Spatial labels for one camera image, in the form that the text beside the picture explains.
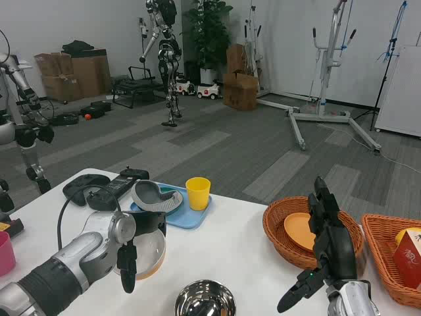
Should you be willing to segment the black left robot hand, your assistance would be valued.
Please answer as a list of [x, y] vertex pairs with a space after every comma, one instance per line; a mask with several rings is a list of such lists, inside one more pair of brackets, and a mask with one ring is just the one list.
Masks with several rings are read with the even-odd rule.
[[155, 273], [166, 253], [166, 217], [163, 212], [130, 212], [136, 222], [134, 237], [118, 250], [118, 271], [125, 292], [132, 293], [136, 281]]

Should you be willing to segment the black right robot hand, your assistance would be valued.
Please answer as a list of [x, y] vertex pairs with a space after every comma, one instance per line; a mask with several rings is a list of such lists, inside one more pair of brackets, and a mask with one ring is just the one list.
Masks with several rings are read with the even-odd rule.
[[339, 206], [321, 177], [314, 181], [314, 192], [308, 196], [309, 228], [315, 234], [313, 254], [317, 268], [306, 269], [281, 298], [278, 313], [292, 308], [302, 298], [310, 298], [324, 283], [357, 278], [357, 261], [351, 235], [339, 219]]

